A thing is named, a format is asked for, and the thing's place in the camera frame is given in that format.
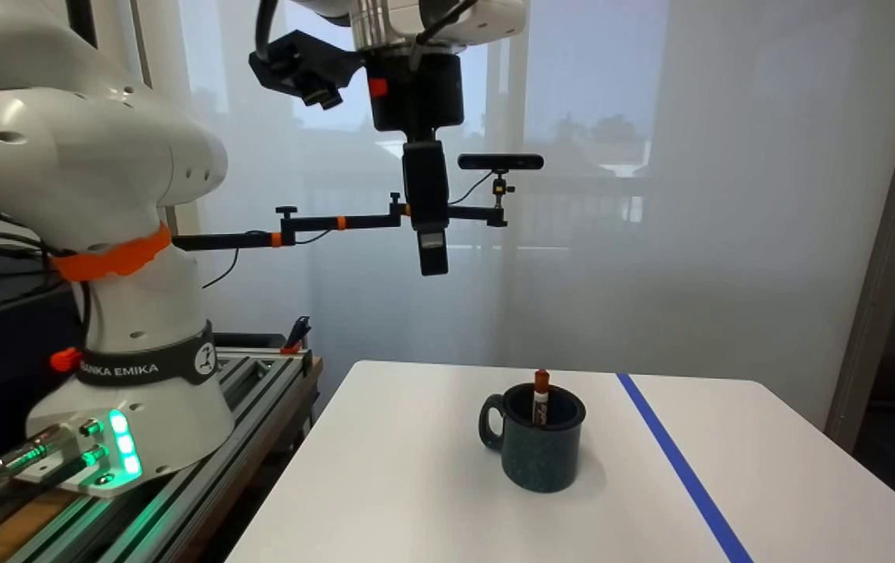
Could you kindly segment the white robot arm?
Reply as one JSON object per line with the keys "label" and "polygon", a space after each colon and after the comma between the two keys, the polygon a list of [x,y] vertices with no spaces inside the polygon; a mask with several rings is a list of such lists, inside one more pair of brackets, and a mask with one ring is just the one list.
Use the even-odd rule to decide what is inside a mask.
{"label": "white robot arm", "polygon": [[[259,0],[254,20],[255,81],[323,111],[350,77],[367,81],[373,125],[402,137],[402,198],[375,221],[405,221],[420,268],[440,276],[447,226],[463,217],[439,142],[463,118],[461,53],[517,34],[524,0],[297,0],[345,26],[348,49],[275,34],[275,3]],[[27,447],[0,462],[7,477],[114,498],[230,435],[189,243],[167,226],[225,169],[211,131],[44,16],[39,0],[0,0],[0,217],[39,235],[83,320],[71,374],[31,408]]]}

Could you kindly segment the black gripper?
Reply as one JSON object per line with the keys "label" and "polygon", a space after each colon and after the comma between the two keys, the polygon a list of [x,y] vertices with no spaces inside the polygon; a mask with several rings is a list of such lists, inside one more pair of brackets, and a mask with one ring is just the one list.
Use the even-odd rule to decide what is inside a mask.
{"label": "black gripper", "polygon": [[[415,131],[463,121],[461,57],[451,49],[377,49],[367,61],[373,125]],[[420,248],[420,271],[447,271],[447,171],[434,137],[402,144],[402,187]]]}

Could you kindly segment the aluminium rail robot base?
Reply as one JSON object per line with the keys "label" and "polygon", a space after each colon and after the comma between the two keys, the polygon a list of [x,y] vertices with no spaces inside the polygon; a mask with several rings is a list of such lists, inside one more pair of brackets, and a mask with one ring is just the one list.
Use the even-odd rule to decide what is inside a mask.
{"label": "aluminium rail robot base", "polygon": [[230,435],[180,469],[144,447],[144,404],[38,433],[0,456],[0,563],[197,563],[225,555],[312,421],[319,356],[230,348],[217,385]]}

